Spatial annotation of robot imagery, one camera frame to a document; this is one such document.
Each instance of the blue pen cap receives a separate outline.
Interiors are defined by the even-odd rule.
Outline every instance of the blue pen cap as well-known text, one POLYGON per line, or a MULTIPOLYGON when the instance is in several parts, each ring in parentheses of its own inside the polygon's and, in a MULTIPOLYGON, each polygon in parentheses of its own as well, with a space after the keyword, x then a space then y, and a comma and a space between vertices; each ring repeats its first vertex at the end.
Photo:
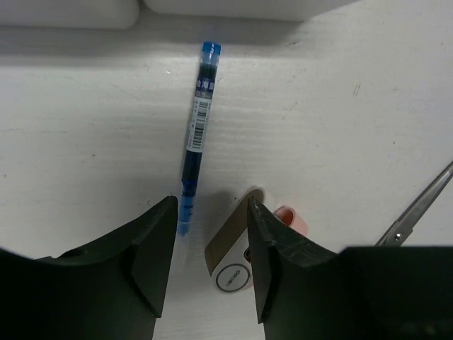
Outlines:
POLYGON ((201 63, 217 66, 219 64, 220 44, 212 41, 205 41, 202 48, 201 63))

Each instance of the blue pen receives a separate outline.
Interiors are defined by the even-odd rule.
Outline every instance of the blue pen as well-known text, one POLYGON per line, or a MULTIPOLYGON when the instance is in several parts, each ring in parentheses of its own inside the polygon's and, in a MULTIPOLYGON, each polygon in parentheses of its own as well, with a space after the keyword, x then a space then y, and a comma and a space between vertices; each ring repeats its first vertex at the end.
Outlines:
POLYGON ((215 42, 205 42, 202 48, 195 97, 193 99, 192 118, 189 124, 189 137, 185 148, 183 167, 183 193, 179 202, 178 226, 176 229, 173 263, 178 271, 182 270, 187 256, 190 221, 192 220, 193 201, 197 192, 201 158, 207 124, 210 117, 215 76, 219 64, 221 47, 215 42))

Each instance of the white box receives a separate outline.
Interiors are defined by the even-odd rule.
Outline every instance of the white box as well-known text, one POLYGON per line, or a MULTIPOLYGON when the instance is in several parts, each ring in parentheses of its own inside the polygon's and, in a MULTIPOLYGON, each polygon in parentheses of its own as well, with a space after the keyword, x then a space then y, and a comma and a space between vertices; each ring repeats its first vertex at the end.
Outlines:
POLYGON ((138 0, 0 0, 0 25, 128 28, 138 0))
POLYGON ((357 0, 145 0, 159 13, 303 21, 357 0))

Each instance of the metal blade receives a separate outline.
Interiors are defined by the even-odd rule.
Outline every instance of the metal blade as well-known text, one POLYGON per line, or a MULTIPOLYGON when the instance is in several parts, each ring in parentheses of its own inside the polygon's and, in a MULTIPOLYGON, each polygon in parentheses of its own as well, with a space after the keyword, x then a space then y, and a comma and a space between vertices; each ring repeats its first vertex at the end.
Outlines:
POLYGON ((453 177, 453 162, 417 197, 416 200, 403 212, 384 236, 376 243, 377 246, 398 247, 412 234, 414 226, 426 213, 438 195, 444 190, 453 177))

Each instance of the white surface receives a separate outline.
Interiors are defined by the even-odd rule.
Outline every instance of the white surface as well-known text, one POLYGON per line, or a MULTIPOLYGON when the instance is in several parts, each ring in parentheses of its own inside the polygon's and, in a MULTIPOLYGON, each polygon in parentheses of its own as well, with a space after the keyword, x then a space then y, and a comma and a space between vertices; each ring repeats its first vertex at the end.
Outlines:
POLYGON ((0 25, 127 28, 138 0, 0 0, 0 25))
MULTIPOLYGON (((143 13, 132 30, 0 28, 0 240, 57 256, 178 181, 200 44, 222 43, 183 277, 154 338, 262 340, 204 248, 252 185, 339 251, 373 244, 453 157, 453 3, 368 0, 303 25, 143 13)), ((452 244, 453 185, 407 244, 452 244)))
POLYGON ((158 13, 303 21, 357 0, 144 0, 158 13))

